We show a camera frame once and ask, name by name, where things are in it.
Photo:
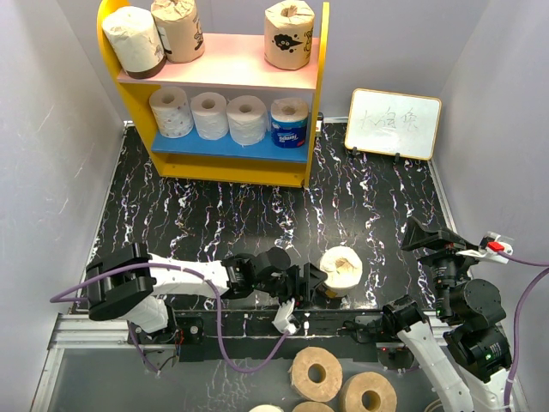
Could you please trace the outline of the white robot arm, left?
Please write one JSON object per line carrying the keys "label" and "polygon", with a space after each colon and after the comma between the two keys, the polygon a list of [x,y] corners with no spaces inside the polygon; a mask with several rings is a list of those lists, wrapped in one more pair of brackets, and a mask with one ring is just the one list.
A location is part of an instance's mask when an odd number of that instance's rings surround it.
{"label": "white robot arm, left", "polygon": [[294,309],[310,302],[327,278],[314,264],[292,264],[280,247],[257,255],[239,253],[220,261],[190,262],[160,257],[143,243],[134,243],[86,268],[88,315],[93,321],[125,319],[156,341],[169,342],[178,323],[163,296],[236,300],[260,291],[280,304],[274,327],[293,335],[299,328]]}

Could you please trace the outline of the white toilet paper roll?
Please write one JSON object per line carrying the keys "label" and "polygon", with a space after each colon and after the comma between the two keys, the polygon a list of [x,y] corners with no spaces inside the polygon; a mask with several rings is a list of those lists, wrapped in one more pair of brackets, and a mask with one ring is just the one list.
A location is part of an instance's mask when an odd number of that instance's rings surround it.
{"label": "white toilet paper roll", "polygon": [[253,95],[242,95],[226,106],[229,133],[240,146],[259,143],[268,129],[268,113],[264,103]]}

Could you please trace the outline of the blue toilet paper roll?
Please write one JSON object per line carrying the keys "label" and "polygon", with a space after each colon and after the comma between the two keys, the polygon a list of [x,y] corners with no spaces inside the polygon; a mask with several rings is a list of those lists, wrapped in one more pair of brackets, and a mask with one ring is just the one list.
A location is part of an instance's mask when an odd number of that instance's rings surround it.
{"label": "blue toilet paper roll", "polygon": [[299,148],[305,144],[309,107],[300,98],[274,100],[270,110],[270,135],[279,148]]}

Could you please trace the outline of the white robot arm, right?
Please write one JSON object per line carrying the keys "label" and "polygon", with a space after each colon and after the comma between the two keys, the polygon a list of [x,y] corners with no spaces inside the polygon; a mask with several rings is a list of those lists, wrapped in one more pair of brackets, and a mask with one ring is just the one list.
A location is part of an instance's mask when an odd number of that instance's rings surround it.
{"label": "white robot arm, right", "polygon": [[410,349],[446,411],[511,411],[513,356],[498,324],[506,312],[498,288],[473,279],[470,267],[489,261],[506,264],[512,241],[489,232],[475,245],[450,229],[431,230],[407,220],[403,251],[427,249],[419,262],[432,268],[435,313],[449,330],[440,347],[431,321],[417,302],[404,295],[383,306],[383,333]]}

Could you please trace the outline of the cream roll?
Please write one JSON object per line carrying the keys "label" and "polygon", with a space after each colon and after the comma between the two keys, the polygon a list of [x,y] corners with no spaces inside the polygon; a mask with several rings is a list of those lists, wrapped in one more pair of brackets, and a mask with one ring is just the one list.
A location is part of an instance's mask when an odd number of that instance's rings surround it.
{"label": "cream roll", "polygon": [[129,77],[149,78],[164,67],[164,47],[154,18],[146,9],[124,6],[109,14],[101,27]]}

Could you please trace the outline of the beige roll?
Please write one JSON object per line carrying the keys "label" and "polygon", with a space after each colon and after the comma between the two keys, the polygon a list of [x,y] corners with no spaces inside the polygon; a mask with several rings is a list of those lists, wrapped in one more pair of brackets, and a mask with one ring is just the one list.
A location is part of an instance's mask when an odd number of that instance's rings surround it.
{"label": "beige roll", "polygon": [[327,275],[320,291],[330,299],[341,298],[353,290],[363,275],[363,264],[353,248],[335,246],[321,257],[320,270]]}

